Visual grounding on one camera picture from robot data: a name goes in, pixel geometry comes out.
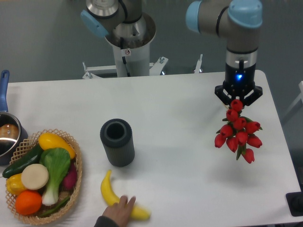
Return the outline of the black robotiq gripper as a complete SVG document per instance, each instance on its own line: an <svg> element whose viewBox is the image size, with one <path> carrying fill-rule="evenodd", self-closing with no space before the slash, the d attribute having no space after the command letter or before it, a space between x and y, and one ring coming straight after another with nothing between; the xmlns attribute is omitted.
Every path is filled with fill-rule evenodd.
<svg viewBox="0 0 303 227"><path fill-rule="evenodd" d="M244 98L243 106L250 106L263 95L263 88L255 86L254 74L256 65L248 68L234 68L225 65L225 79L222 85L214 89L215 95L223 104L230 107L232 100L236 97L243 99L251 90L253 92Z"/></svg>

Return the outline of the dark sleeved forearm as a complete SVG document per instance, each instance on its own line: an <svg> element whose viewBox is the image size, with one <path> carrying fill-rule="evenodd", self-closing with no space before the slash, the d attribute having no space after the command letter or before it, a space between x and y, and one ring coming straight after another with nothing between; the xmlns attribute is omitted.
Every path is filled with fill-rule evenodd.
<svg viewBox="0 0 303 227"><path fill-rule="evenodd" d="M94 227L118 227L118 224L106 216L99 216Z"/></svg>

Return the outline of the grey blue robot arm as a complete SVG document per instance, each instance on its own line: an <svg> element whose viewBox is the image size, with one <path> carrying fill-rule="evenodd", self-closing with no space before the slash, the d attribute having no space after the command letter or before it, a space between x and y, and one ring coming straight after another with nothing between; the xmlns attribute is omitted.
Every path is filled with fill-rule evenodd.
<svg viewBox="0 0 303 227"><path fill-rule="evenodd" d="M112 46L119 77L158 75L161 66L150 66L150 43L156 35L153 19L140 0L88 0L80 14L86 28ZM187 28L227 41L225 79L215 94L226 105L240 99L249 106L262 96L254 81L262 26L258 0L201 0L186 11Z"/></svg>

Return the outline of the person's hand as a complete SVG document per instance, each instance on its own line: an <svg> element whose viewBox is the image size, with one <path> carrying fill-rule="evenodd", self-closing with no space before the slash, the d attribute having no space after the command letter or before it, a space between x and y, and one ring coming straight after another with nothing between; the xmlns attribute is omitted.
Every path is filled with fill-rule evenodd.
<svg viewBox="0 0 303 227"><path fill-rule="evenodd" d="M130 220L131 212L134 208L136 197L128 199L126 195L120 197L119 202L108 206L102 216L111 219L119 227L126 227Z"/></svg>

